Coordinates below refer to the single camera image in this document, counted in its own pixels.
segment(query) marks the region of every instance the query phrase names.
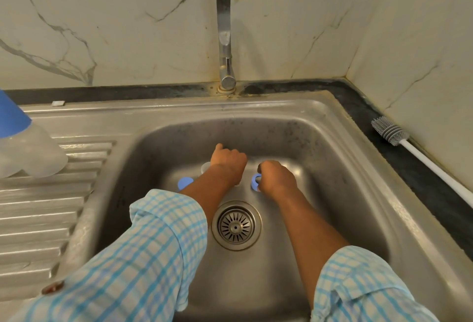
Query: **stainless steel sink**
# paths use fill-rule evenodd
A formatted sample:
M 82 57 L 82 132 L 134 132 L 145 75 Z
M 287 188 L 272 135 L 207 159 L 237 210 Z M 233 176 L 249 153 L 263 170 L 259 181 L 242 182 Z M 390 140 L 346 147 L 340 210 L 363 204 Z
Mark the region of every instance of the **stainless steel sink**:
M 249 162 L 240 185 L 222 200 L 189 306 L 175 321 L 309 319 L 280 212 L 250 187 L 257 165 L 268 158 L 295 174 L 314 208 L 352 244 L 386 259 L 441 321 L 473 320 L 473 264 L 327 92 L 27 110 L 71 159 L 51 178 L 0 182 L 0 221 L 8 223 L 0 227 L 2 316 L 114 241 L 130 226 L 130 203 L 149 189 L 177 191 L 181 177 L 198 177 L 222 142 L 246 152 Z M 218 238 L 220 213 L 231 209 L 250 218 L 257 234 L 236 250 Z M 67 226 L 69 233 L 21 235 L 31 226 Z M 2 254 L 32 243 L 55 250 Z M 54 268 L 32 269 L 25 278 L 21 266 L 27 263 Z

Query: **blue bottle cap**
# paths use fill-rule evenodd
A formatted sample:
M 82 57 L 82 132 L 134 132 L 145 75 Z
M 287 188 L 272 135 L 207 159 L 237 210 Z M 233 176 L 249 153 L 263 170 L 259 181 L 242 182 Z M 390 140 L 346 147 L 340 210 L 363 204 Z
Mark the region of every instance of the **blue bottle cap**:
M 0 139 L 16 135 L 30 125 L 30 117 L 0 90 Z
M 187 185 L 192 184 L 192 182 L 194 182 L 193 178 L 188 178 L 188 177 L 180 178 L 179 181 L 177 182 L 177 188 L 179 189 L 179 191 L 181 191 Z
M 256 178 L 260 178 L 261 177 L 261 174 L 255 174 L 253 175 L 253 177 L 251 178 L 251 188 L 254 190 L 254 191 L 258 191 L 258 182 L 256 181 Z

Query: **button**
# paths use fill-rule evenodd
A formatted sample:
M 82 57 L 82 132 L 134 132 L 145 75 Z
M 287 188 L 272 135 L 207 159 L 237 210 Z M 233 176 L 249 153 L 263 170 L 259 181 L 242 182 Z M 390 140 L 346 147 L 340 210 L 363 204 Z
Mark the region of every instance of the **button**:
M 51 283 L 50 285 L 46 286 L 44 289 L 41 290 L 42 295 L 50 295 L 51 293 L 60 291 L 64 287 L 64 280 L 56 281 Z

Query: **shirt sleeve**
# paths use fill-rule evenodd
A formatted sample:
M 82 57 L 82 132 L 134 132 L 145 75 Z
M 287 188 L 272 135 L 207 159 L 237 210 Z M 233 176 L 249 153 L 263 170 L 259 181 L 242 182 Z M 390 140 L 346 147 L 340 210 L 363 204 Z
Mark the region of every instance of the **shirt sleeve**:
M 341 248 L 322 268 L 311 316 L 319 321 L 439 322 L 387 262 L 356 246 Z
M 132 226 L 11 322 L 170 321 L 187 306 L 207 246 L 207 220 L 190 197 L 151 190 L 130 205 Z

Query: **faucet spout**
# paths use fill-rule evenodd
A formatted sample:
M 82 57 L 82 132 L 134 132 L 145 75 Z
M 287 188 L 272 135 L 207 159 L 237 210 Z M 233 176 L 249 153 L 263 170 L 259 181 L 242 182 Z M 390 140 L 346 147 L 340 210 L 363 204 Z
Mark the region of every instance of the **faucet spout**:
M 230 0 L 217 0 L 217 27 L 219 32 L 220 86 L 219 92 L 231 94 L 237 81 L 232 67 Z

